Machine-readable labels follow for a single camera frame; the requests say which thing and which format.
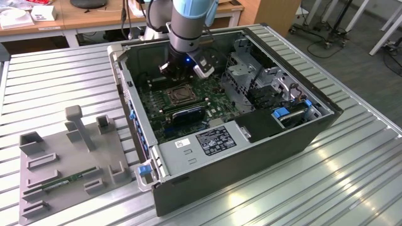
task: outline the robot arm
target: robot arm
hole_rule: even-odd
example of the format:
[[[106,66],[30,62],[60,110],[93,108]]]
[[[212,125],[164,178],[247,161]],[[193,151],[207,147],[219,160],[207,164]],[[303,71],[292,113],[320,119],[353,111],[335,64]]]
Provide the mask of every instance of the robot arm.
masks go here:
[[[219,0],[148,0],[148,26],[161,32],[164,24],[170,21],[169,27],[169,59],[160,67],[160,72],[173,71],[177,64],[192,60],[193,70],[204,79],[213,67],[209,59],[199,49],[201,31],[211,26],[215,18]]]

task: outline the cpu socket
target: cpu socket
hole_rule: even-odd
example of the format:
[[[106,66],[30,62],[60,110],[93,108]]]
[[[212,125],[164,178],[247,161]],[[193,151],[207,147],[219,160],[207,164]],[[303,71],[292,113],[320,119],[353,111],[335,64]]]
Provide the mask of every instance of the cpu socket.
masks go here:
[[[189,85],[169,88],[166,90],[166,94],[169,96],[169,101],[173,105],[180,105],[183,103],[196,100],[196,96],[192,92]]]

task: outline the circuit board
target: circuit board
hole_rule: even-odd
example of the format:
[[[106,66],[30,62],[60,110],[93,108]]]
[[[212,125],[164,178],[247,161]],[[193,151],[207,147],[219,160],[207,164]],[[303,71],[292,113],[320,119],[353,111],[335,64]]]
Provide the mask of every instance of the circuit board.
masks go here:
[[[211,127],[209,121],[229,121],[239,110],[220,88],[220,80],[193,77],[188,82],[157,91],[138,91],[148,120],[158,143],[168,142]],[[170,127],[172,115],[201,107],[205,114],[201,120],[179,127]]]

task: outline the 3d printed holder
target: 3d printed holder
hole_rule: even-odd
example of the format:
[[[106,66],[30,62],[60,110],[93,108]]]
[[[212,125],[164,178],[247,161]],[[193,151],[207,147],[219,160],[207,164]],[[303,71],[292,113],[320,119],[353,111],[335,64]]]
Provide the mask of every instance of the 3d printed holder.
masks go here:
[[[130,181],[113,119],[84,126],[82,111],[65,108],[66,132],[20,135],[20,224],[29,224]]]

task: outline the white box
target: white box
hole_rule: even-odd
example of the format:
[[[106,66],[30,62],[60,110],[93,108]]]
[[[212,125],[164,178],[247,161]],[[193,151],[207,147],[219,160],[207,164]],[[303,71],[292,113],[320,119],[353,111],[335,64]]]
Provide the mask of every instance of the white box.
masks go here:
[[[10,29],[16,27],[25,27],[33,25],[33,21],[29,13],[26,12],[20,18],[6,18],[5,16],[0,19],[1,29]]]
[[[57,12],[54,6],[33,6],[30,16],[34,21],[56,20]]]
[[[307,19],[308,11],[299,7],[292,24],[303,25],[304,19]]]

